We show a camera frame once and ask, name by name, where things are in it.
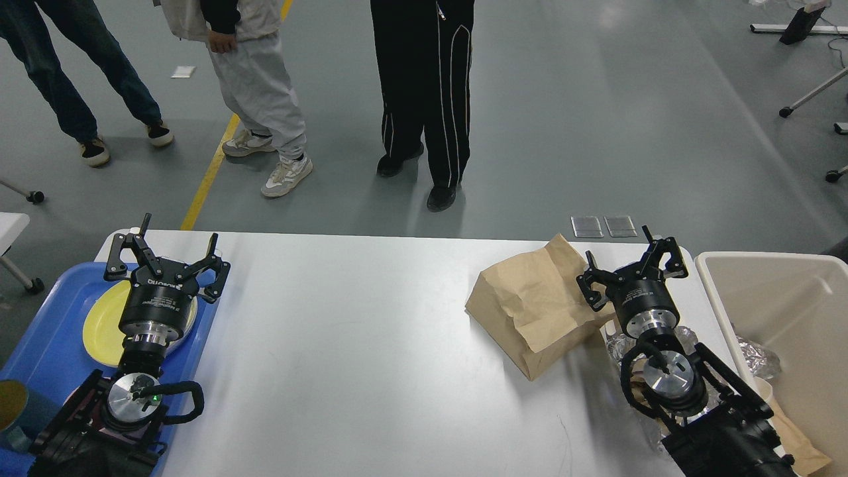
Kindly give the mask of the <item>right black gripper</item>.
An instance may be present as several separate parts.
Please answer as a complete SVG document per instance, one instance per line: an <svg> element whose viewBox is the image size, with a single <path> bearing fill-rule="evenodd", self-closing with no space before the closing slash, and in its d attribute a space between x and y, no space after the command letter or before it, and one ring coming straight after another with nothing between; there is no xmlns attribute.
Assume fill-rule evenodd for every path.
<svg viewBox="0 0 848 477"><path fill-rule="evenodd" d="M687 278L690 273L675 237L652 235L642 226L649 246L639 262L610 272L597 268L591 251L587 268L576 283L592 311L613 305L625 335L638 339L649 330L669 333L679 323L679 311L665 284L669 278Z"/></svg>

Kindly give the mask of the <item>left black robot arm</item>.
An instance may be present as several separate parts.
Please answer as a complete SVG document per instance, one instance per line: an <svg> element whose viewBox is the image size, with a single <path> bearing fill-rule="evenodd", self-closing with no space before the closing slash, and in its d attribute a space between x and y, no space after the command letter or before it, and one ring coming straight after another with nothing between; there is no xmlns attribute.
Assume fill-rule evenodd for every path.
<svg viewBox="0 0 848 477"><path fill-rule="evenodd" d="M157 256L145 241L150 220L114 236L104 268L106 281L129 284L114 374L92 371L37 435L30 476L150 476L168 449L162 429L203 413L200 384L164 382L164 363L176 343L189 347L201 315L191 307L221 298L231 265L216 252L218 233L197 262Z"/></svg>

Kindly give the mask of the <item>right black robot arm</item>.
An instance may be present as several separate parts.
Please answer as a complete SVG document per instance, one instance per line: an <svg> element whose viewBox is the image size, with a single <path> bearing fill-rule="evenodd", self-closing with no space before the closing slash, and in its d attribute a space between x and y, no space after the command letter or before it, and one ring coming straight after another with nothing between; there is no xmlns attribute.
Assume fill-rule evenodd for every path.
<svg viewBox="0 0 848 477"><path fill-rule="evenodd" d="M611 303L634 340L619 362L628 404L665 425L661 444L684 475L793 476L793 456L778 453L772 408L706 345L687 351L676 335L680 314L666 279L688 270L675 238L644 233L638 262L607 271L588 252L576 277L588 305Z"/></svg>

